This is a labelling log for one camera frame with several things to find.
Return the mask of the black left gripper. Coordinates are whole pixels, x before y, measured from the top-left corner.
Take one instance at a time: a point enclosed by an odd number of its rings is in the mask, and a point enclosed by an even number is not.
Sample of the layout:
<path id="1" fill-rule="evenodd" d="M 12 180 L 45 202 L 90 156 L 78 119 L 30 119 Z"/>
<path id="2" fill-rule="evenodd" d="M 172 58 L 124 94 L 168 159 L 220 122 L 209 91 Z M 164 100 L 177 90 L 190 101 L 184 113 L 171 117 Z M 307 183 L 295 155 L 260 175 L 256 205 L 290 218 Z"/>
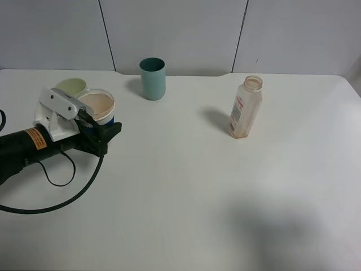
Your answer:
<path id="1" fill-rule="evenodd" d="M 1 169 L 24 169 L 45 159 L 76 149 L 100 157 L 107 153 L 107 144 L 122 130 L 120 122 L 99 125 L 98 131 L 76 122 L 80 132 L 53 141 L 40 124 L 33 128 L 1 137 Z"/>

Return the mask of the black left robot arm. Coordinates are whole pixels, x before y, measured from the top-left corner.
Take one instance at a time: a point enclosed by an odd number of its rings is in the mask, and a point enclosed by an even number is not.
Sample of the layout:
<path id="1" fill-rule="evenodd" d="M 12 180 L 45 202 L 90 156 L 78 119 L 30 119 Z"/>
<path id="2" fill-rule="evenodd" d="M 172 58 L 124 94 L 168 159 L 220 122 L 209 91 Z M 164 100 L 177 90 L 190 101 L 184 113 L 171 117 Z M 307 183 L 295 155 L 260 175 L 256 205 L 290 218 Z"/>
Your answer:
<path id="1" fill-rule="evenodd" d="M 108 151 L 109 142 L 120 133 L 119 122 L 101 125 L 100 131 L 80 126 L 80 132 L 59 141 L 52 141 L 48 131 L 40 124 L 1 137 L 1 183 L 20 173 L 25 167 L 55 155 L 75 149 L 101 157 Z"/>

